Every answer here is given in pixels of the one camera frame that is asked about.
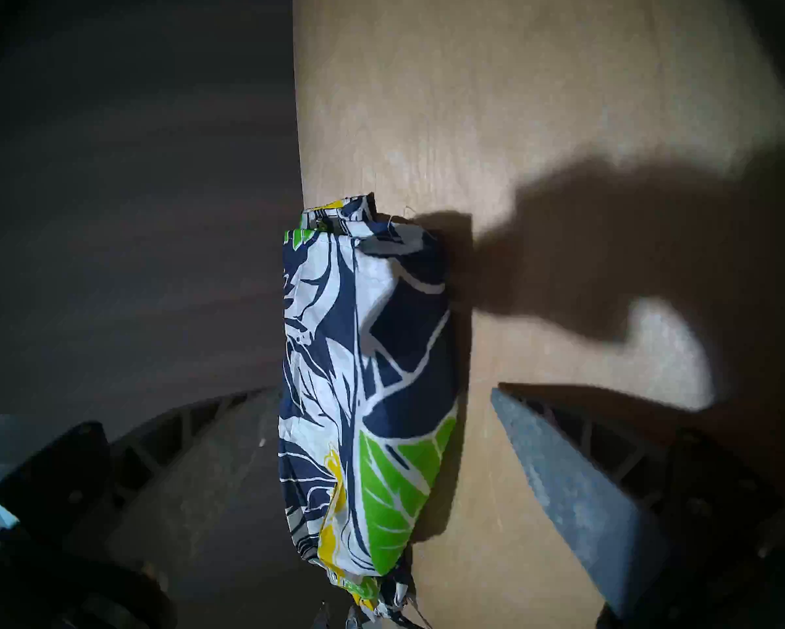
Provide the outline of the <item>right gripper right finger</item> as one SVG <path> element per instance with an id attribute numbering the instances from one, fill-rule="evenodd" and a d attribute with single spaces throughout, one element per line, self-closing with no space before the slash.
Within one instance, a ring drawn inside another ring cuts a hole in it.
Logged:
<path id="1" fill-rule="evenodd" d="M 611 620 L 639 605 L 674 551 L 662 529 L 669 442 L 611 412 L 606 395 L 495 387 L 491 405 L 527 483 L 605 601 Z"/>

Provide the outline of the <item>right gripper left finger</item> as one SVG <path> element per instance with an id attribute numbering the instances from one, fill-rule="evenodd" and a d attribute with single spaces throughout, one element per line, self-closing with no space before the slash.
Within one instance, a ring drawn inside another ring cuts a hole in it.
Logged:
<path id="1" fill-rule="evenodd" d="M 219 404 L 213 421 L 126 507 L 107 547 L 171 589 L 230 589 L 283 569 L 278 388 Z"/>

